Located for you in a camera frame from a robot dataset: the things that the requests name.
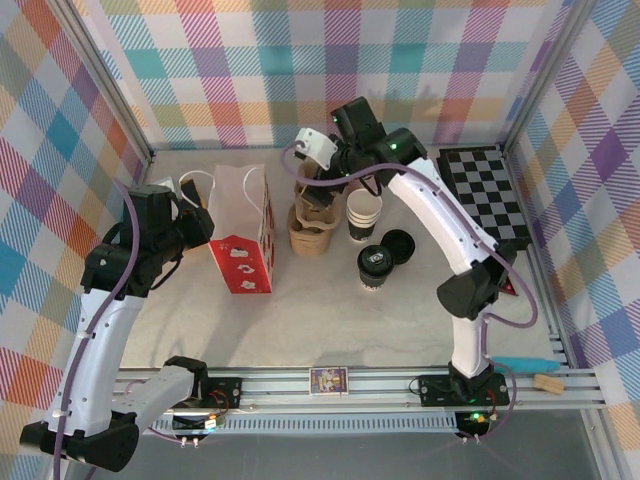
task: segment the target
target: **cup lid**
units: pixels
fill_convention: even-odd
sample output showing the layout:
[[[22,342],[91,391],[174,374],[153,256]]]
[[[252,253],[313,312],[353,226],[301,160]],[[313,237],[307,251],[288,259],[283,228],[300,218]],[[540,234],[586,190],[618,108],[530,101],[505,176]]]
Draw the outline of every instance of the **cup lid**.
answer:
[[[416,250],[413,237],[404,230],[389,230],[382,237],[380,245],[391,252],[396,265],[407,263]]]
[[[369,245],[358,254],[358,269],[370,277],[384,277],[393,270],[393,256],[382,245]]]

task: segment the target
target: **checkered board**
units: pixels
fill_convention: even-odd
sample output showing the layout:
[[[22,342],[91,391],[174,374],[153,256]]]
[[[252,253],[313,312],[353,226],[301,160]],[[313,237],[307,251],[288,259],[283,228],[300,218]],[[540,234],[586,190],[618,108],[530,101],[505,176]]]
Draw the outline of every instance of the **checkered board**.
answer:
[[[442,179],[478,225],[518,250],[531,242],[529,229],[495,147],[441,150]]]

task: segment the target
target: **colorful checkered fabric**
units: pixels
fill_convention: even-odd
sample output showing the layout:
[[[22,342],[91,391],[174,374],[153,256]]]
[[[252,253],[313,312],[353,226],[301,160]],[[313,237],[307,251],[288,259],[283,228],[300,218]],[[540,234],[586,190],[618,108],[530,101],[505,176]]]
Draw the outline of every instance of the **colorful checkered fabric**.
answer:
[[[504,136],[573,0],[76,0],[157,148],[284,146],[366,96],[425,144]]]
[[[84,257],[143,164],[45,0],[0,0],[0,478],[35,476],[80,316]]]
[[[513,165],[581,366],[640,475],[640,1],[600,0]]]

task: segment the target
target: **plaid backdrop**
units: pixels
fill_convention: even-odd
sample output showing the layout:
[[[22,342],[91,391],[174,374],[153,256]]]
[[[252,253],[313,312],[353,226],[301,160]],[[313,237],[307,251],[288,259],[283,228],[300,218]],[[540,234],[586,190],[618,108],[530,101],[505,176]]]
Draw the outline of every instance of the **plaid backdrop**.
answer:
[[[495,143],[573,0],[76,0],[157,148],[284,146],[366,96],[425,144]]]
[[[637,475],[639,91],[640,0],[600,0],[514,161],[571,343],[598,373]]]
[[[122,212],[112,178],[142,168],[46,1],[0,0],[2,479],[35,475],[20,431],[62,378],[84,257]]]

